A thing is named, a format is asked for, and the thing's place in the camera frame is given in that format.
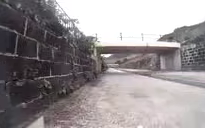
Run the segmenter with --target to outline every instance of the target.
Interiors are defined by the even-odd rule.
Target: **bridge abutment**
[[[181,70],[181,54],[180,49],[160,54],[161,70]]]

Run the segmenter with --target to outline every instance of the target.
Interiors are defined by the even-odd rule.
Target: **road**
[[[45,112],[46,128],[205,128],[205,89],[109,69]]]

